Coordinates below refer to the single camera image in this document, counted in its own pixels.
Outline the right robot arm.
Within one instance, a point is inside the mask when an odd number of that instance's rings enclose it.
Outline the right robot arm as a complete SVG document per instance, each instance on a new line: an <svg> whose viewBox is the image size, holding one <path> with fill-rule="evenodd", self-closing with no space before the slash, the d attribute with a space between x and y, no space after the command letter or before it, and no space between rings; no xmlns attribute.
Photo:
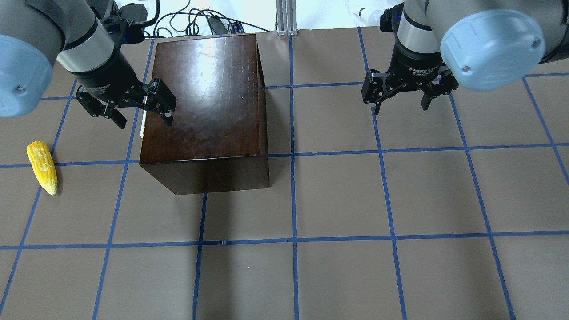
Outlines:
<svg viewBox="0 0 569 320"><path fill-rule="evenodd" d="M394 47L387 71L368 70L362 85L375 115L399 93L422 91L426 111L458 87L494 90L568 57L566 0L404 0L379 27Z"/></svg>

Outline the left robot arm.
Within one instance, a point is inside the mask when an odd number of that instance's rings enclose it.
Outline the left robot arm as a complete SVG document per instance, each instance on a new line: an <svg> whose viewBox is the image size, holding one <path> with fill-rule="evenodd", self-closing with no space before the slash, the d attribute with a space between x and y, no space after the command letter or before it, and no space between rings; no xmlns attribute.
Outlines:
<svg viewBox="0 0 569 320"><path fill-rule="evenodd" d="M163 80L138 79L120 49L130 28L156 24L98 17L85 0L3 0L1 2L1 116L28 115L52 81L54 63L79 85L76 99L92 117L105 117L124 129L120 108L156 113L172 126L176 97Z"/></svg>

